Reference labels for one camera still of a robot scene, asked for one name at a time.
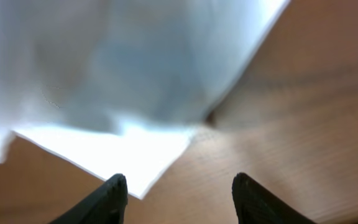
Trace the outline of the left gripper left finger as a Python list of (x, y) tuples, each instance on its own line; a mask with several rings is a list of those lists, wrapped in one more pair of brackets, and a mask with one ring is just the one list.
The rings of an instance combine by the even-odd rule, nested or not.
[(123, 224), (127, 203), (126, 177), (115, 174), (50, 224)]

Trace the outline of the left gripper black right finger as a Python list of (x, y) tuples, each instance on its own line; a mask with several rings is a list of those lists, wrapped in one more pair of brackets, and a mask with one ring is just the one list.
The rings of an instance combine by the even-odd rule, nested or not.
[(314, 224), (243, 172), (233, 179), (232, 199), (238, 224)]

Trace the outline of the white t-shirt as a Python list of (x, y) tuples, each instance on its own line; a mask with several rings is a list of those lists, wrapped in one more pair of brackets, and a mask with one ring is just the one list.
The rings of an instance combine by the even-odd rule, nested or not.
[(144, 198), (287, 6), (0, 1), (0, 163), (20, 136)]

